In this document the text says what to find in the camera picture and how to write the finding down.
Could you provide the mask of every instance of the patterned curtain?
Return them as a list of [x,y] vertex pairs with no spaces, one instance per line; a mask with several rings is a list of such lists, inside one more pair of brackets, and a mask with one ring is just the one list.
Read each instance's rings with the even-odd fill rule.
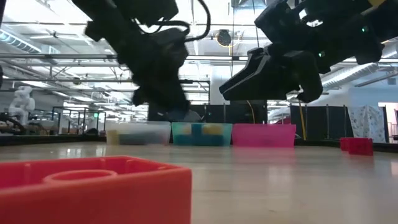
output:
[[373,142],[386,143],[384,113],[373,106],[348,107],[354,137],[371,138]]

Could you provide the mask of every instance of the teal bin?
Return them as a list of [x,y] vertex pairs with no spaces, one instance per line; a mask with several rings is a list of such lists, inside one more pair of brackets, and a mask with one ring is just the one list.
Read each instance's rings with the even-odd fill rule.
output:
[[232,124],[172,123],[173,143],[178,146],[229,146]]

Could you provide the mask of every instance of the pink bin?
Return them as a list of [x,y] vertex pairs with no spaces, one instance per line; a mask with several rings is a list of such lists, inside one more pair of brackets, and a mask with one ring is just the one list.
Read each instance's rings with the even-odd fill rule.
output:
[[232,141],[238,147],[293,148],[294,124],[234,124]]

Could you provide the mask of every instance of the red container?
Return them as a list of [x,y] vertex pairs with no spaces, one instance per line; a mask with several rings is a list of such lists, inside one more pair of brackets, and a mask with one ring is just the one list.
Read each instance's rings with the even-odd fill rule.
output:
[[0,164],[1,223],[189,224],[190,169],[135,157]]
[[238,147],[294,148],[294,124],[234,124],[232,142]]
[[373,156],[373,140],[369,138],[344,138],[343,147],[350,155]]

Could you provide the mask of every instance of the table surface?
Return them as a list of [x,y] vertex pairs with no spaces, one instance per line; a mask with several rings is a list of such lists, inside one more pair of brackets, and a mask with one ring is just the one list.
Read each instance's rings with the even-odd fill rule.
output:
[[398,154],[97,142],[0,147],[0,161],[115,155],[191,168],[193,224],[398,222]]

